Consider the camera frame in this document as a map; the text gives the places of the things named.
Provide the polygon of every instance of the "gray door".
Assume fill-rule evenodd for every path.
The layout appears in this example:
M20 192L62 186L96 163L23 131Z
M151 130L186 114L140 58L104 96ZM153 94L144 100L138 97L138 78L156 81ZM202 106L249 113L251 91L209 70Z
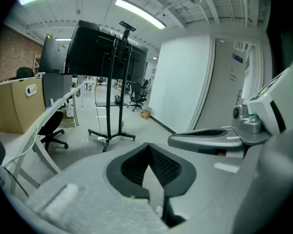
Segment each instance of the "gray door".
M229 126L238 94L243 90L245 53L233 42L216 41L213 73L209 91L195 129Z

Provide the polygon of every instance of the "black television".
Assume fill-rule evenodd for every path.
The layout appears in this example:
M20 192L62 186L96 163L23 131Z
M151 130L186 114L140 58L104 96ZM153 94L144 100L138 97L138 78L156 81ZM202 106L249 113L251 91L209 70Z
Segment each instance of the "black television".
M39 72L64 73L67 51L59 41L47 35L44 41Z
M68 48L65 74L108 77L110 56L115 38L115 35L100 31L98 25L80 20ZM121 39L116 56L121 49L120 43ZM143 82L146 58L145 50L132 46L126 78L128 81ZM124 64L118 63L117 58L115 58L112 78L123 79L123 71Z

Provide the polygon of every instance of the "baseboard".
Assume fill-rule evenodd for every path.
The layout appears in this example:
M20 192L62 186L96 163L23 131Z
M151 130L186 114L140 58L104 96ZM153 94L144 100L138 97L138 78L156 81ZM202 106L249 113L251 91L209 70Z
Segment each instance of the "baseboard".
M169 131L171 134L176 134L176 132L174 130L172 130L171 128L167 127L165 124L163 124L162 122L160 122L159 120L157 120L153 116L150 116L150 118L152 120L154 120L157 124L159 124L161 127L165 128L167 131Z

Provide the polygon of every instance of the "door frame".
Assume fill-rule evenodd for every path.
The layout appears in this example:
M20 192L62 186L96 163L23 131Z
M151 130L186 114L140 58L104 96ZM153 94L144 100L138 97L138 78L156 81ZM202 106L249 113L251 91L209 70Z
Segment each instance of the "door frame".
M210 34L209 38L209 61L207 65L207 71L203 83L202 92L198 98L196 108L194 111L194 114L192 116L191 122L188 126L187 131L191 131L195 128L197 121L199 120L199 117L201 115L201 112L203 110L204 103L206 101L207 94L209 92L209 85L213 73L214 68L214 58L215 58L215 46L216 46L216 40L224 40L224 41L238 41L238 42L249 42L253 43L255 45L255 52L256 52L256 75L252 77L251 84L255 82L256 84L256 93L263 87L263 77L264 77L264 59L263 59L263 48L262 48L262 42L261 40L252 41L248 38L244 37L224 37L224 36L218 36Z

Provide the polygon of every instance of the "white plastic bag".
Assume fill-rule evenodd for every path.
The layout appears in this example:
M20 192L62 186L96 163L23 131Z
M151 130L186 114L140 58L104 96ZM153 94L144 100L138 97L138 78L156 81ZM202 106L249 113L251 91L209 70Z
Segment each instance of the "white plastic bag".
M66 107L64 107L65 111L66 111L66 116L67 117L74 117L74 107L72 105L66 105Z

